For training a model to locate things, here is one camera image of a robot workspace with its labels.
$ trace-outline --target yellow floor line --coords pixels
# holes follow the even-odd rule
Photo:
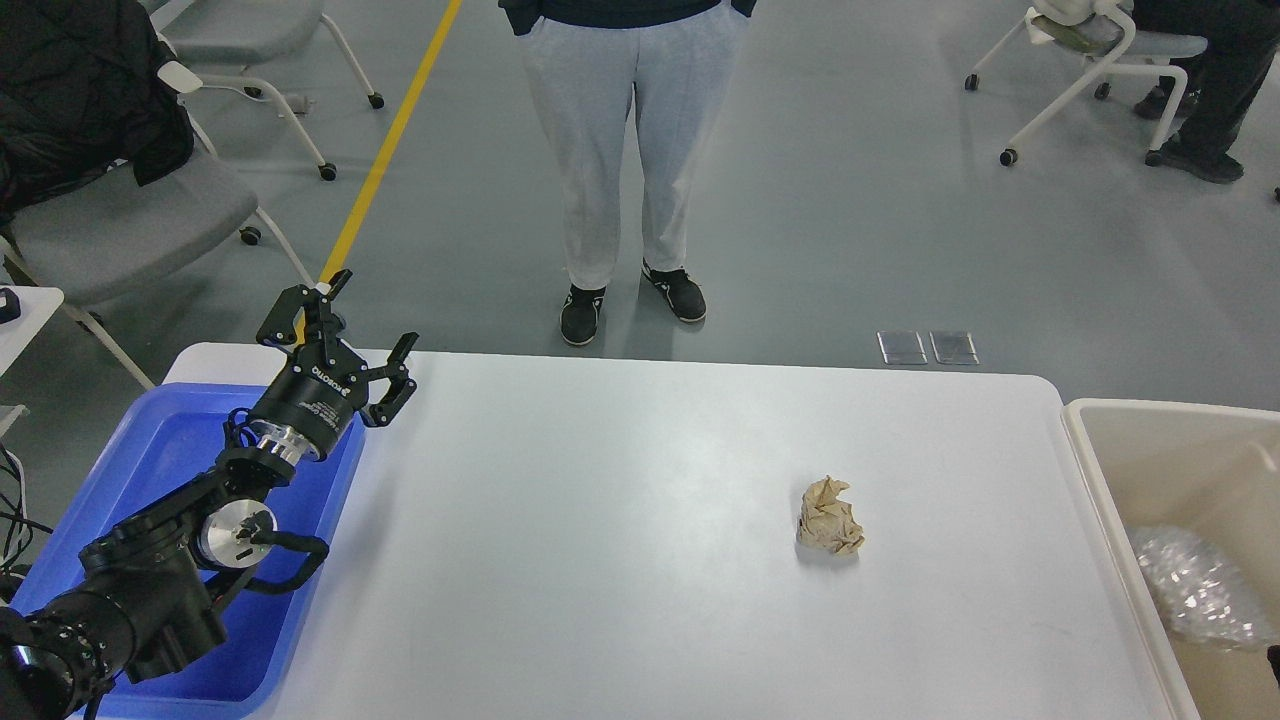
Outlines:
[[[444,9],[444,17],[440,18],[440,24],[435,28],[435,37],[431,38],[431,44],[426,47],[426,55],[422,55],[422,63],[419,64],[417,73],[413,74],[413,82],[410,83],[408,92],[404,95],[404,102],[396,113],[396,120],[392,122],[392,128],[387,132],[387,138],[383,140],[383,147],[378,151],[378,158],[374,159],[374,167],[369,169],[369,177],[365,178],[365,184],[360,188],[360,195],[356,196],[356,204],[352,205],[351,214],[347,215],[347,224],[343,225],[333,251],[329,252],[329,259],[325,260],[324,270],[320,272],[321,281],[328,281],[347,261],[347,254],[351,252],[351,246],[356,242],[356,234],[360,233],[360,225],[364,224],[365,215],[369,214],[369,206],[372,205],[379,186],[383,184],[387,165],[390,164],[392,155],[399,146],[404,127],[408,124],[410,117],[413,115],[413,108],[417,105],[419,96],[422,95],[422,87],[426,85],[428,76],[431,74],[431,68],[440,54],[444,38],[449,35],[449,28],[453,27],[453,19],[458,15],[460,6],[462,6],[462,0],[449,0],[449,6]]]

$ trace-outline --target black jacket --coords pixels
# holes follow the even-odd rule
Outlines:
[[[116,159],[138,184],[191,156],[191,120],[156,78],[173,60],[137,0],[0,0],[0,214]]]
[[[498,0],[516,35],[532,29],[539,17],[572,26],[636,28],[691,18],[716,5],[718,0]],[[733,0],[733,8],[751,17],[755,0]]]

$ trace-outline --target gray chair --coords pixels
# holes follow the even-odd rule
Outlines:
[[[155,13],[169,0],[143,0],[148,13]],[[206,87],[243,90],[253,99],[270,101],[278,114],[293,128],[320,170],[320,177],[332,181],[338,169],[324,159],[311,136],[294,117],[300,108],[262,78],[243,74],[250,67],[288,55],[302,47],[323,24],[333,35],[372,108],[384,105],[383,96],[374,90],[365,70],[351,51],[342,29],[324,13],[324,0],[195,0],[172,22],[164,26],[165,42],[187,67],[238,65],[238,76],[198,73]]]
[[[1158,165],[1160,147],[1169,137],[1174,111],[1178,110],[1187,88],[1187,70],[1170,65],[1169,61],[1199,55],[1208,47],[1208,41],[1196,36],[1139,31],[1121,6],[1124,5],[1121,0],[1033,0],[1033,3],[1034,6],[1027,10],[982,60],[978,60],[965,78],[964,88],[970,92],[978,90],[982,69],[1000,49],[1023,31],[1028,32],[1033,44],[1051,44],[1078,54],[1088,69],[1009,140],[1000,154],[1000,164],[1007,168],[1016,163],[1021,143],[1085,86],[1101,81],[1093,96],[1106,100],[1111,92],[1107,78],[1112,74],[1130,74],[1174,78],[1174,91],[1170,94],[1164,115],[1156,123],[1156,131],[1147,149],[1146,163]]]
[[[0,242],[14,281],[61,288],[63,310],[150,389],[151,379],[83,306],[168,277],[237,231],[256,245],[257,229],[243,227],[255,215],[275,234],[302,282],[315,284],[253,191],[198,149],[186,165],[143,187],[125,164],[24,208],[3,228]]]

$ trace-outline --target beige plastic bin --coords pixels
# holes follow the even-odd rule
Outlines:
[[[1280,719],[1265,653],[1167,638],[1124,532],[1172,524],[1219,546],[1280,626],[1280,413],[1076,400],[1064,420],[1170,705],[1185,719]]]

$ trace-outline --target blue plastic tray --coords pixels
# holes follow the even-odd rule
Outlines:
[[[113,524],[207,470],[223,448],[221,423],[236,407],[251,407],[260,387],[168,384],[129,407],[84,486],[22,584],[13,606],[44,607],[83,579],[78,553]],[[365,428],[352,423],[324,462],[301,462],[287,488],[266,503],[280,529],[333,539],[352,474],[365,443]],[[282,580],[302,556],[276,550],[259,577]],[[319,574],[285,596],[242,592],[223,621],[230,639],[186,670],[137,685],[120,675],[102,701],[113,717],[238,720],[275,689],[289,664]]]

